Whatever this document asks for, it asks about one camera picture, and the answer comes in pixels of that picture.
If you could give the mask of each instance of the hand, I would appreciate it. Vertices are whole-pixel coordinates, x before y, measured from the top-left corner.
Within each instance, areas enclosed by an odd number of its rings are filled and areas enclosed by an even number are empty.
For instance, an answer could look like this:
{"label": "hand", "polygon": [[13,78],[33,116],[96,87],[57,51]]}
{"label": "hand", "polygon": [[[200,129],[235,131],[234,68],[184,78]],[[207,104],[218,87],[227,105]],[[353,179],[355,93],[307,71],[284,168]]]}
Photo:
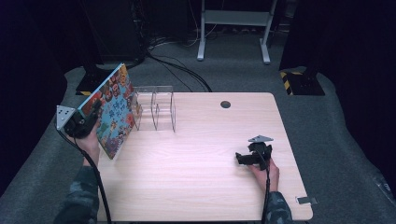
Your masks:
{"label": "hand", "polygon": [[[72,141],[73,143],[77,143],[77,145],[82,150],[86,151],[96,165],[99,162],[99,153],[100,153],[99,142],[96,135],[96,130],[98,129],[98,127],[99,127],[99,122],[96,122],[90,134],[85,138],[81,138],[81,139],[76,138],[76,142],[73,137],[67,136],[67,138],[70,141]],[[82,165],[90,166],[90,163],[84,158],[84,162]]]}
{"label": "hand", "polygon": [[[257,181],[259,182],[259,186],[262,189],[262,192],[265,193],[266,190],[266,181],[267,181],[267,171],[260,170],[255,165],[248,165],[247,166],[251,172],[256,176]],[[269,177],[270,177],[270,188],[269,191],[277,191],[277,187],[279,184],[279,168],[275,165],[273,159],[269,160]]]}

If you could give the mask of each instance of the wires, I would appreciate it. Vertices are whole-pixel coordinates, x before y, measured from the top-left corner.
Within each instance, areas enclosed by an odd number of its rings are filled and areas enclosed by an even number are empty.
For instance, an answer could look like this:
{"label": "wires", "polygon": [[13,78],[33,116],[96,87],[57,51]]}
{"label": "wires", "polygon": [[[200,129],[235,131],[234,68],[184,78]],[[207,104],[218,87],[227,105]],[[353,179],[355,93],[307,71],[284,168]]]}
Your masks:
{"label": "wires", "polygon": [[108,223],[108,224],[111,224],[111,215],[110,215],[110,210],[109,210],[109,208],[108,208],[107,197],[106,197],[106,194],[105,194],[105,188],[103,187],[102,178],[101,178],[101,176],[100,176],[100,172],[99,172],[99,170],[98,170],[98,168],[97,168],[95,162],[92,160],[92,158],[90,157],[90,155],[89,155],[86,151],[84,151],[82,148],[80,148],[80,147],[78,146],[76,137],[74,137],[74,143],[73,143],[73,142],[70,141],[61,131],[59,131],[59,130],[56,128],[56,116],[55,116],[55,119],[54,119],[53,123],[54,123],[55,129],[57,130],[58,134],[59,134],[67,143],[69,143],[70,145],[72,145],[73,147],[75,147],[76,149],[78,149],[78,151],[84,156],[84,158],[88,161],[88,163],[89,163],[90,166],[92,167],[93,172],[94,172],[95,177],[96,177],[96,181],[97,181],[98,186],[99,186],[99,190],[100,190],[101,195],[102,195],[102,201],[103,201],[103,205],[104,205],[105,211],[106,211],[107,223]]}
{"label": "wires", "polygon": [[177,78],[184,86],[186,86],[190,91],[192,91],[191,88],[188,87],[179,77],[177,77],[166,65],[175,67],[176,69],[179,69],[179,70],[181,70],[181,71],[183,71],[183,72],[186,72],[186,73],[189,74],[192,78],[194,78],[196,81],[198,81],[198,83],[201,85],[201,87],[204,89],[204,91],[207,90],[207,91],[209,91],[209,92],[212,92],[212,89],[209,87],[209,85],[206,83],[206,81],[205,81],[202,77],[200,77],[198,74],[192,72],[190,69],[188,69],[188,68],[186,67],[186,65],[184,65],[184,64],[183,64],[181,61],[179,61],[178,59],[171,58],[171,57],[166,57],[166,56],[156,56],[156,57],[164,57],[164,58],[174,59],[174,60],[178,61],[180,64],[182,64],[182,66],[177,65],[177,64],[175,64],[175,63],[169,63],[169,62],[167,62],[167,61],[158,59],[158,58],[154,57],[153,55],[151,55],[149,52],[147,53],[147,57],[149,57],[150,59],[152,59],[152,60],[154,60],[154,61],[156,61],[156,62],[158,62],[158,63],[161,63],[161,64],[162,64],[162,65],[163,65],[174,77],[176,77],[176,78]]}
{"label": "wires", "polygon": [[265,161],[264,157],[262,154],[256,150],[256,152],[260,155],[260,158],[262,162],[265,164],[265,171],[267,173],[267,181],[266,181],[266,186],[265,186],[265,199],[264,199],[264,208],[262,209],[262,224],[265,224],[265,220],[267,219],[267,210],[268,210],[268,197],[270,194],[270,168],[268,163]]}

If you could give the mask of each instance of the book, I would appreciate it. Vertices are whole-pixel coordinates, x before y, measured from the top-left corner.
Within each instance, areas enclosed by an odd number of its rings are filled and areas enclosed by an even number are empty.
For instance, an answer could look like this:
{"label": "book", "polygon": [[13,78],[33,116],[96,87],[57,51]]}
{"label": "book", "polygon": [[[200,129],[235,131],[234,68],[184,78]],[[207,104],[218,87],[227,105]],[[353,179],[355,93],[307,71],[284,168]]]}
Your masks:
{"label": "book", "polygon": [[132,100],[134,87],[124,63],[121,63],[99,87],[78,107],[85,118],[92,105],[100,100],[98,141],[107,156],[113,160],[122,143],[134,127]]}

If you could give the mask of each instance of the camouflage sleeve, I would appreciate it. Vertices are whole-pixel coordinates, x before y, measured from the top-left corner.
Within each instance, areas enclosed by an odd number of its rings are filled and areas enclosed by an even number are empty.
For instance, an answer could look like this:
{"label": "camouflage sleeve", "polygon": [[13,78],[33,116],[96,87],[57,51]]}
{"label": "camouflage sleeve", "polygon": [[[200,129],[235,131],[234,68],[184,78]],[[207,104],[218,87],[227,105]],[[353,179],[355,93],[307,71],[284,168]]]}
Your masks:
{"label": "camouflage sleeve", "polygon": [[96,223],[98,184],[91,166],[82,166],[53,223]]}
{"label": "camouflage sleeve", "polygon": [[291,211],[285,198],[280,192],[274,191],[269,193],[267,215],[265,223],[270,224],[291,224]]}

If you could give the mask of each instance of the black cloth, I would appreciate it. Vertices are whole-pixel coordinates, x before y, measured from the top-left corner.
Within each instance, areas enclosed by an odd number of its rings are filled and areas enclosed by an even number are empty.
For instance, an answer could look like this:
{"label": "black cloth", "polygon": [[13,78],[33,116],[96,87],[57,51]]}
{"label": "black cloth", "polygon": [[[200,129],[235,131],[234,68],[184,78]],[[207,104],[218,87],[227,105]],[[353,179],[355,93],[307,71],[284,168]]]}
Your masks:
{"label": "black cloth", "polygon": [[4,0],[0,33],[2,195],[64,98],[64,74],[101,61],[79,0]]}
{"label": "black cloth", "polygon": [[279,70],[305,66],[329,78],[346,127],[396,192],[396,2],[301,0]]}

